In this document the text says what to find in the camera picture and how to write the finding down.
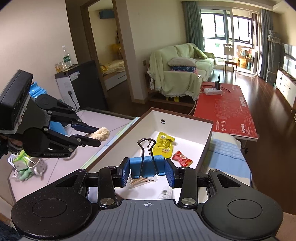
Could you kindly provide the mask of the small red candy packet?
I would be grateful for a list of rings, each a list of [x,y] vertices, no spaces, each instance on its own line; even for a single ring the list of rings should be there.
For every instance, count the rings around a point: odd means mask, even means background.
[[[182,152],[177,151],[173,157],[173,161],[177,161],[182,167],[189,167],[193,161],[189,158],[187,158]]]

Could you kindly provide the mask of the cotton swab bag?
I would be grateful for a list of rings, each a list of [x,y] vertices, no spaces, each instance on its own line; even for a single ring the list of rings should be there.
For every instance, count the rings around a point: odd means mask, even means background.
[[[140,178],[133,179],[132,176],[130,175],[128,177],[127,184],[125,187],[127,189],[133,189],[145,184],[154,183],[157,180],[158,180],[157,176],[148,177],[148,178],[140,177]]]

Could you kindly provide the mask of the white tube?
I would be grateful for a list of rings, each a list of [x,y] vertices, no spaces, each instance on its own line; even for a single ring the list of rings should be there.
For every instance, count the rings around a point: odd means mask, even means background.
[[[158,196],[158,199],[172,199],[173,198],[173,190],[171,187],[166,186],[161,191],[160,195]]]

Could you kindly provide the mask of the blue binder clip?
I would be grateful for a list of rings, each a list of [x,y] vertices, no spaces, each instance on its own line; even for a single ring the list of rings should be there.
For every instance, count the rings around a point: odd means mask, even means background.
[[[142,138],[137,142],[140,147],[140,156],[130,158],[132,179],[163,176],[165,174],[165,158],[152,153],[156,141],[152,138]]]

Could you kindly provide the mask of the yellow snack bag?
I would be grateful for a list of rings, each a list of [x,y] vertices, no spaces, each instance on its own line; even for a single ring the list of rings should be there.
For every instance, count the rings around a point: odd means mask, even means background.
[[[154,156],[163,156],[164,158],[170,158],[173,154],[175,144],[175,138],[167,135],[166,133],[160,132],[158,134],[156,144],[152,149]]]

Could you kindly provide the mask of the cream fluffy puff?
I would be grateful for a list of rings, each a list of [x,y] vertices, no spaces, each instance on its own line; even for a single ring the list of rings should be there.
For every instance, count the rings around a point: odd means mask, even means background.
[[[93,138],[95,140],[99,140],[101,142],[107,140],[109,136],[110,136],[110,131],[106,127],[102,127],[97,131],[88,135],[88,137]]]

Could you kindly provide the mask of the black white appliance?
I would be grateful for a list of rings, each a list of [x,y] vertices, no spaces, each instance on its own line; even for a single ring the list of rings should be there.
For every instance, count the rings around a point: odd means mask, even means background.
[[[76,110],[108,109],[95,61],[56,73],[55,80],[63,101]]]

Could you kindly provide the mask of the brown white storage box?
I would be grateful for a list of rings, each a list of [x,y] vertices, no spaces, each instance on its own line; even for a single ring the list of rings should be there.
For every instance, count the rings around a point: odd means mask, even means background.
[[[131,161],[137,158],[137,165],[141,163],[141,148],[138,141],[142,138],[151,138],[155,141],[152,148],[152,154],[157,162],[158,156],[165,159],[172,157],[176,152],[182,153],[183,157],[191,160],[190,168],[200,169],[200,165],[208,150],[212,135],[213,121],[185,116],[164,110],[149,110],[131,127],[122,133],[117,139],[103,148],[101,155],[95,155],[87,163],[87,169],[90,173],[99,172],[101,168],[107,166],[119,166],[125,158],[131,158]],[[175,166],[181,167],[179,161],[172,162]],[[137,167],[135,175],[139,176]],[[130,181],[124,188],[116,187],[115,192],[118,200],[123,199],[159,199],[161,192],[168,188],[169,184],[165,177],[164,170],[158,167],[159,174],[154,174],[153,181],[136,179],[133,187],[130,187]]]

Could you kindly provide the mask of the checkered tablecloth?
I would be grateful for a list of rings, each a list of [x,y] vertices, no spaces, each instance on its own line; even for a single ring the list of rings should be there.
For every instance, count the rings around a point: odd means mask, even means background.
[[[229,134],[212,133],[201,172],[208,173],[210,169],[218,169],[251,186],[252,173],[241,152],[241,143]]]

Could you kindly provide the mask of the plastic water bottle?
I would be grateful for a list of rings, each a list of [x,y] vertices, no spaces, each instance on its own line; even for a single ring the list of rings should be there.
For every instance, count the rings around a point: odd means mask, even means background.
[[[65,45],[62,46],[62,50],[63,50],[63,62],[65,64],[65,67],[68,69],[72,66],[71,57]]]

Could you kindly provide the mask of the red coffee table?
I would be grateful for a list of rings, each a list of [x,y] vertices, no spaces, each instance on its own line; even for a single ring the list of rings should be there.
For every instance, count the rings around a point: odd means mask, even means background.
[[[204,93],[213,87],[213,82],[202,84],[193,116],[213,121],[214,132],[256,142],[259,135],[240,86],[222,83],[221,94]]]

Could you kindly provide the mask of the white power strip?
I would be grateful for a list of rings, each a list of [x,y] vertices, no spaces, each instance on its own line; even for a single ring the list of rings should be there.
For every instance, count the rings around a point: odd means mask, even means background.
[[[221,95],[223,91],[221,89],[216,88],[205,88],[204,94],[205,95]]]

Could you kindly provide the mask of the quilted beige chair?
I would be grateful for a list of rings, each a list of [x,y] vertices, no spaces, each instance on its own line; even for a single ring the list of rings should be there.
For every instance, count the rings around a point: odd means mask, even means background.
[[[296,216],[290,213],[283,213],[283,221],[276,234],[280,241],[296,241]]]

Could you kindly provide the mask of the grey sofa cushion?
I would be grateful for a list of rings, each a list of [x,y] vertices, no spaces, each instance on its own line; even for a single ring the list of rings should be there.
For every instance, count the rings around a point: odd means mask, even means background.
[[[168,61],[168,66],[185,66],[185,67],[195,67],[197,60],[194,58],[187,57],[174,57]]]

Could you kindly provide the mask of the wooden chair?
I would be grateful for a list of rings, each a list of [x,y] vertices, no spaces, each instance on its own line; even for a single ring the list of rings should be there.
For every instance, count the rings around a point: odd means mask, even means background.
[[[233,68],[232,72],[235,71],[235,73],[237,73],[238,61],[235,60],[234,45],[227,43],[223,46],[223,71],[226,72],[227,66],[231,65]]]

